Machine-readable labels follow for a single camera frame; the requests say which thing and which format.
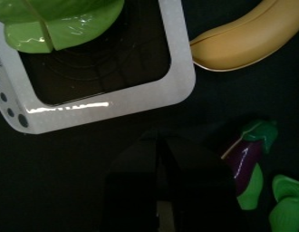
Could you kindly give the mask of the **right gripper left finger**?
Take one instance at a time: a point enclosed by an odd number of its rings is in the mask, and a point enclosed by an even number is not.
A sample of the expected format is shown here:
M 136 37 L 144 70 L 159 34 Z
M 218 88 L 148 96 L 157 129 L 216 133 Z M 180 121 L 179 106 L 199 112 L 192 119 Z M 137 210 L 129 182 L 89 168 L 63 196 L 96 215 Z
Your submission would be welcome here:
M 156 143 L 137 140 L 111 164 L 101 232 L 157 232 Z

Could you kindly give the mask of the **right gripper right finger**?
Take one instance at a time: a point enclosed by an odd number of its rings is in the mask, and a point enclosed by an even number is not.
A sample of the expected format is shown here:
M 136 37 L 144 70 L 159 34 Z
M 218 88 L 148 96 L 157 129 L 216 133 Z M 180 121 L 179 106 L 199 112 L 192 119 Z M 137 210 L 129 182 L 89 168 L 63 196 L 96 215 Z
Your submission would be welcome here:
M 240 232 L 235 183 L 220 157 L 192 141 L 159 140 L 175 232 Z

